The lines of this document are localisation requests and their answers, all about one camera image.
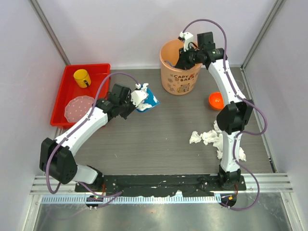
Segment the orange capybara bucket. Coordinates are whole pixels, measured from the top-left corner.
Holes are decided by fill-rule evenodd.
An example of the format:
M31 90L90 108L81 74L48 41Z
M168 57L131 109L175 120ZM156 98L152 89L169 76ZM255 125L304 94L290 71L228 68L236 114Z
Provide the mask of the orange capybara bucket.
M163 88L173 95L185 95L191 92L196 86L202 65L196 64L190 70L181 70L175 67L179 59L179 49L183 43L174 39L167 42L160 50L161 83ZM165 63L165 60L172 63L173 67Z

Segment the blue plastic dustpan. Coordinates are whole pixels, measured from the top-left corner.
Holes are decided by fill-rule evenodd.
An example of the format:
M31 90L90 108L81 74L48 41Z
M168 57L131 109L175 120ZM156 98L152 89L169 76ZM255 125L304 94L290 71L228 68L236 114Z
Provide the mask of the blue plastic dustpan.
M155 97L155 95L152 93L152 91L149 88L148 88L148 98L144 101L144 103L152 104L153 108L160 104L159 100Z

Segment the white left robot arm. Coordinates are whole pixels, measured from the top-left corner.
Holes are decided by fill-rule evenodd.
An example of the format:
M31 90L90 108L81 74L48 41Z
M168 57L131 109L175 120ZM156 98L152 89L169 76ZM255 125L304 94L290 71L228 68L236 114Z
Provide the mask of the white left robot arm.
M90 191L99 191L103 185L102 172L90 166L78 165L76 153L99 128L117 116L126 119L147 96L145 90L131 91L130 88L115 84L109 96L96 101L67 132L54 140L46 138L41 144L39 167L46 174L50 192L56 193L51 188L50 177L59 184L82 182Z

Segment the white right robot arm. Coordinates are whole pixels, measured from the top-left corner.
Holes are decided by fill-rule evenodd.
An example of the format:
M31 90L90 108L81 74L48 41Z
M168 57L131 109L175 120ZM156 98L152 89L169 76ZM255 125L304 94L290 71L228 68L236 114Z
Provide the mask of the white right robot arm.
M180 32L178 37L183 42L179 49L176 67L188 70L196 64L202 64L214 78L223 98L224 107L217 115L217 125L222 131L223 157L219 165L217 184L223 190L233 189L241 180L238 164L242 131L248 124L252 113L252 100L246 100L230 72L226 48L216 48L211 32L197 35Z

